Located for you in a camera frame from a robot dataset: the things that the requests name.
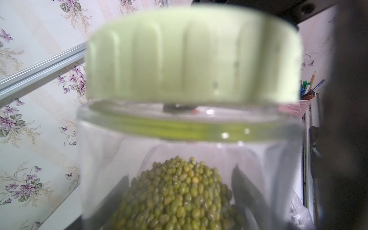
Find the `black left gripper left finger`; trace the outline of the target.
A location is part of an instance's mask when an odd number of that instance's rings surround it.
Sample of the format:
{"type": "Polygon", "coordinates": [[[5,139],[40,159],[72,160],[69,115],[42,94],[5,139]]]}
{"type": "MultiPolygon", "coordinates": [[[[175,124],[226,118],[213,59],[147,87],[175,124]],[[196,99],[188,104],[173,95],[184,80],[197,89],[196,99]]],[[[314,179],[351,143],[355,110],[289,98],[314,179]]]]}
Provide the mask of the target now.
{"type": "Polygon", "coordinates": [[[102,230],[104,227],[107,227],[112,215],[117,211],[122,201],[123,193],[128,191],[129,187],[129,175],[125,175],[112,191],[98,204],[92,216],[83,217],[83,229],[102,230]]]}

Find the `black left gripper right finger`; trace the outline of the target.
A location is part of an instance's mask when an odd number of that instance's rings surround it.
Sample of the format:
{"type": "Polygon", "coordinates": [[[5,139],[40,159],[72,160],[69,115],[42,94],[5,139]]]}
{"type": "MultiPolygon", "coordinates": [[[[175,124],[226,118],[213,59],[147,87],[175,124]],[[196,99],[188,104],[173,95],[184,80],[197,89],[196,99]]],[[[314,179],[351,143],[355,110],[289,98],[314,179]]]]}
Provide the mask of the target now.
{"type": "Polygon", "coordinates": [[[249,209],[260,230],[274,227],[274,214],[255,184],[236,165],[232,170],[231,187],[235,204],[241,213],[249,209]]]}

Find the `green lid bean jar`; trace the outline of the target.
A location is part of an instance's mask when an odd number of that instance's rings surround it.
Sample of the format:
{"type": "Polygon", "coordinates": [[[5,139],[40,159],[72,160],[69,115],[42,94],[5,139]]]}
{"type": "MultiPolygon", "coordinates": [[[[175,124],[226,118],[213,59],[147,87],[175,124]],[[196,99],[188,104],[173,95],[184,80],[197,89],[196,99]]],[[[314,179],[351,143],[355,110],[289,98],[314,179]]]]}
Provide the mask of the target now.
{"type": "Polygon", "coordinates": [[[249,8],[199,5],[136,13],[87,42],[77,112],[83,217],[125,175],[129,189],[103,230],[259,230],[239,211],[233,168],[291,230],[288,200],[302,124],[296,26],[249,8]]]}

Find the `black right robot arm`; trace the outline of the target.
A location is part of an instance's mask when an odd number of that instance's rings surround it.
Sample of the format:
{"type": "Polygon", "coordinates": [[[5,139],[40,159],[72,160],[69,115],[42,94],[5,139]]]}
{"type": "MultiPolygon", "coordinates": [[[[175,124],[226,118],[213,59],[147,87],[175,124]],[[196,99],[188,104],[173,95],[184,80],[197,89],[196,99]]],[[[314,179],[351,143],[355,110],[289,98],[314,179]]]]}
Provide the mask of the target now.
{"type": "Polygon", "coordinates": [[[368,3],[312,1],[337,6],[330,82],[323,97],[318,180],[319,230],[368,227],[368,3]]]}

